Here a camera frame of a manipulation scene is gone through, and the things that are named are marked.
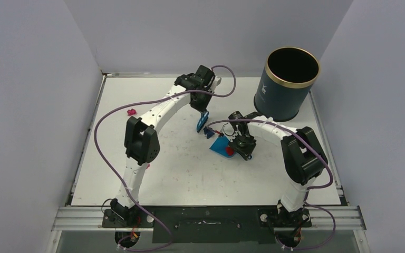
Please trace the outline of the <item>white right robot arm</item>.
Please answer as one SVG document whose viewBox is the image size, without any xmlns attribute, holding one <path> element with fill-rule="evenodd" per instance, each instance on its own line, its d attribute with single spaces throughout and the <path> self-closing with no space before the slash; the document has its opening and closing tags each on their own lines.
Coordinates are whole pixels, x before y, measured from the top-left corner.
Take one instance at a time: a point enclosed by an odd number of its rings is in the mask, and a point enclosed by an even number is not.
<svg viewBox="0 0 405 253">
<path fill-rule="evenodd" d="M 276 219 L 282 227 L 308 222 L 310 217 L 303 211 L 308 189 L 327 165 L 314 131 L 309 127 L 287 127 L 257 112 L 243 116 L 235 111 L 228 123 L 234 130 L 228 146 L 244 160 L 252 158 L 256 138 L 281 147 L 290 182 L 276 205 Z"/>
</svg>

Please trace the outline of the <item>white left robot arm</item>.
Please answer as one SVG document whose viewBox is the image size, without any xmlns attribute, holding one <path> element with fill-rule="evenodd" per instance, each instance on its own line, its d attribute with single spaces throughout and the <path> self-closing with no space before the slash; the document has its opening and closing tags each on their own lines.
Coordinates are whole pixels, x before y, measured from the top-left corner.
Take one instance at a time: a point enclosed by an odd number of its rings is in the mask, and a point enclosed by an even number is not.
<svg viewBox="0 0 405 253">
<path fill-rule="evenodd" d="M 128 118 L 124 136 L 126 168 L 119 193 L 110 202 L 120 225 L 130 227 L 141 220 L 136 203 L 145 171 L 160 152 L 160 130 L 181 108 L 190 105 L 201 114 L 196 125 L 200 132 L 208 120 L 207 106 L 220 83 L 221 78 L 211 68 L 201 65 L 195 73 L 177 77 L 165 97 L 148 112 Z"/>
</svg>

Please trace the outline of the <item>blue plastic dustpan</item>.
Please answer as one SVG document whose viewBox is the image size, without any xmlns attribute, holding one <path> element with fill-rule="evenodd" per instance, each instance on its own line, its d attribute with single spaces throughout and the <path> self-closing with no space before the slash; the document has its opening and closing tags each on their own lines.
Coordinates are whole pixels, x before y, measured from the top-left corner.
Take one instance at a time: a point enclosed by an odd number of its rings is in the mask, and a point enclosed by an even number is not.
<svg viewBox="0 0 405 253">
<path fill-rule="evenodd" d="M 225 148 L 229 147 L 228 144 L 229 144 L 229 140 L 227 139 L 226 136 L 224 136 L 224 135 L 218 136 L 209 149 L 224 158 L 231 158 L 231 157 L 227 156 L 226 151 L 225 151 Z"/>
</svg>

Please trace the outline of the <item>blue hand brush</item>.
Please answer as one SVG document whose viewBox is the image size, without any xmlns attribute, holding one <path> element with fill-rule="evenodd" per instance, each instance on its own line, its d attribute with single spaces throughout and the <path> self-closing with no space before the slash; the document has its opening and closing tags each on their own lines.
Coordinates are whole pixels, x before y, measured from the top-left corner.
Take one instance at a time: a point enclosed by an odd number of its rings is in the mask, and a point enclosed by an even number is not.
<svg viewBox="0 0 405 253">
<path fill-rule="evenodd" d="M 197 133 L 199 133 L 204 128 L 208 118 L 209 118 L 209 111 L 206 110 L 200 113 L 200 119 L 198 120 L 198 123 L 196 125 Z"/>
</svg>

